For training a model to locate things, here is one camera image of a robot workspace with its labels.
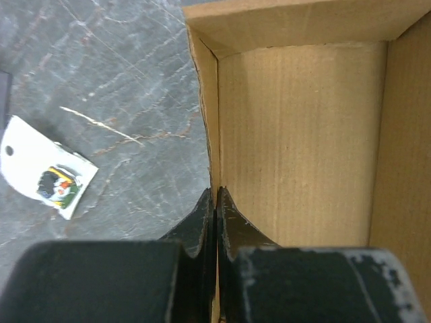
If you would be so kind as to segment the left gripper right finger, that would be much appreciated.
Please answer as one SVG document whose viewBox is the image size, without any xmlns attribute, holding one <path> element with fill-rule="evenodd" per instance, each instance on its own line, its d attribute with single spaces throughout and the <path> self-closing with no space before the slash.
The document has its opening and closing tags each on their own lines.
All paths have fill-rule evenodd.
<svg viewBox="0 0 431 323">
<path fill-rule="evenodd" d="M 380 248 L 284 248 L 218 190 L 220 317 L 226 322 L 426 322 L 407 271 Z"/>
</svg>

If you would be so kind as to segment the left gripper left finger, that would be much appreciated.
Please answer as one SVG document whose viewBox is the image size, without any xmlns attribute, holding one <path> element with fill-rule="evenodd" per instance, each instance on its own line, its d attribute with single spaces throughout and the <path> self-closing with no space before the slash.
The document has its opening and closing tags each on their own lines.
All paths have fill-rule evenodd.
<svg viewBox="0 0 431 323">
<path fill-rule="evenodd" d="M 41 242 L 16 263 L 2 322 L 209 322 L 213 199 L 157 240 Z"/>
</svg>

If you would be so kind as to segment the brown cardboard box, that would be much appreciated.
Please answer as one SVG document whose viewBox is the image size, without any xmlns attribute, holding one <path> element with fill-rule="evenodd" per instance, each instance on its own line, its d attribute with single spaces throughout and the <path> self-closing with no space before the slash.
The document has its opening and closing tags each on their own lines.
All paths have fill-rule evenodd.
<svg viewBox="0 0 431 323">
<path fill-rule="evenodd" d="M 430 311 L 430 2 L 184 8 L 211 186 L 284 246 L 377 246 Z"/>
</svg>

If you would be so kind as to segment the small white plastic block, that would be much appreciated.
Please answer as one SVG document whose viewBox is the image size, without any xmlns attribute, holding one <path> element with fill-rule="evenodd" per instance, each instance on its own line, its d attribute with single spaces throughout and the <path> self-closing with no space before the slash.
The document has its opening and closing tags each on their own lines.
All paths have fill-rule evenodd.
<svg viewBox="0 0 431 323">
<path fill-rule="evenodd" d="M 70 220 L 97 171 L 92 162 L 51 141 L 20 117 L 9 119 L 1 140 L 1 175 L 20 194 Z"/>
</svg>

